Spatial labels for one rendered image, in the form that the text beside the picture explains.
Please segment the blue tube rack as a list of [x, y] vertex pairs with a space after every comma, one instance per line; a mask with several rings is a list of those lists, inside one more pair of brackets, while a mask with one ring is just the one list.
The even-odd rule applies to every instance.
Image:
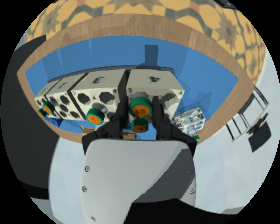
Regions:
[[[62, 117], [61, 117], [61, 119], [60, 119], [60, 118], [57, 119], [57, 118], [51, 118], [51, 117], [49, 117], [51, 120], [50, 120], [47, 116], [46, 116], [45, 118], [46, 118], [45, 120], [47, 120], [48, 122], [51, 121], [51, 122], [50, 122], [51, 124], [53, 124], [53, 125], [56, 124], [55, 126], [57, 126], [58, 128], [60, 127], [60, 125], [61, 125], [61, 123], [62, 123], [62, 121], [63, 121], [63, 118], [62, 118]], [[50, 121], [49, 121], [49, 120], [50, 120]], [[56, 123], [55, 123], [53, 120], [54, 120]], [[55, 123], [55, 124], [54, 124], [54, 123]]]

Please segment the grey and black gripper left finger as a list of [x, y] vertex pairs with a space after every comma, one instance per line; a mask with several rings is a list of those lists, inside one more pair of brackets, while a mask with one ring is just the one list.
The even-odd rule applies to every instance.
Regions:
[[129, 99], [123, 95], [121, 103], [118, 103], [115, 115], [112, 115], [107, 123], [99, 127], [96, 131], [88, 133], [82, 137], [84, 155], [90, 143], [99, 138], [123, 139], [123, 129], [126, 128], [129, 115]]

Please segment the clear tube with dark green cap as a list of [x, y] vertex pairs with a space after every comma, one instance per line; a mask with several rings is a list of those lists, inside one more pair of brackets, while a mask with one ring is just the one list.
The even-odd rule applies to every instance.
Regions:
[[[188, 119], [185, 119], [185, 124], [189, 124], [189, 123], [192, 123], [192, 120], [191, 118], [188, 118]], [[197, 141], [199, 141], [199, 136], [197, 135], [197, 132], [195, 130], [195, 127], [194, 125], [189, 125], [187, 126], [187, 130], [188, 130], [188, 133], [189, 133], [189, 136], [192, 136], [193, 138], [195, 138]]]

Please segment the blue bench mat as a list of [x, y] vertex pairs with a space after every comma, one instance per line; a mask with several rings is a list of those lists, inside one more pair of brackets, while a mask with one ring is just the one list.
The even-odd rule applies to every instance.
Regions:
[[199, 107], [205, 122], [238, 81], [224, 66], [196, 50], [162, 39], [130, 35], [97, 37], [67, 45], [36, 62], [25, 75], [36, 96], [46, 81], [56, 77], [121, 65], [173, 68], [173, 75], [185, 90], [174, 115]]

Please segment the white blank tube rack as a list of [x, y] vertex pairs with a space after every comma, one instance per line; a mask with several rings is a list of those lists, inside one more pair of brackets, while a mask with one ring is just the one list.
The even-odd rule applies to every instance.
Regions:
[[[200, 111], [200, 112], [199, 112]], [[198, 112], [198, 113], [197, 113]], [[197, 116], [198, 115], [198, 116]], [[186, 117], [185, 117], [186, 116]], [[195, 117], [194, 117], [195, 116]], [[198, 117], [198, 118], [197, 118]], [[184, 120], [185, 119], [188, 119], [188, 118], [191, 118], [192, 120], [192, 123], [189, 123], [189, 124], [186, 124], [185, 125], [185, 122]], [[195, 119], [193, 119], [195, 118]], [[197, 121], [198, 120], [198, 121]], [[180, 121], [180, 122], [179, 122]], [[195, 122], [194, 122], [195, 121]], [[177, 123], [176, 123], [177, 122]], [[182, 123], [181, 123], [182, 122]], [[182, 132], [184, 132], [185, 134], [187, 134], [187, 126], [189, 125], [194, 125], [195, 128], [201, 126], [199, 129], [195, 129], [196, 131], [197, 130], [200, 130], [200, 129], [203, 129], [203, 126], [204, 126], [204, 122], [205, 122], [205, 117], [202, 113], [202, 111], [200, 110], [200, 108], [195, 108], [195, 109], [192, 109], [192, 110], [189, 110], [189, 111], [186, 111], [186, 112], [183, 112], [183, 113], [180, 113], [180, 114], [177, 114], [177, 115], [174, 115], [172, 117], [172, 123], [174, 123], [173, 125], [175, 125], [176, 127], [178, 127]], [[200, 124], [199, 124], [200, 123]], [[199, 124], [199, 125], [196, 125], [196, 124]]]

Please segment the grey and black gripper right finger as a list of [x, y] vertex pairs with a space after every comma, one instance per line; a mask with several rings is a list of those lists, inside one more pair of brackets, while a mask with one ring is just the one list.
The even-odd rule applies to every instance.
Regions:
[[[162, 111], [162, 112], [161, 112]], [[184, 141], [190, 148], [194, 157], [197, 140], [173, 125], [165, 116], [163, 105], [159, 103], [158, 96], [152, 100], [152, 126], [156, 129], [156, 140], [180, 140]]]

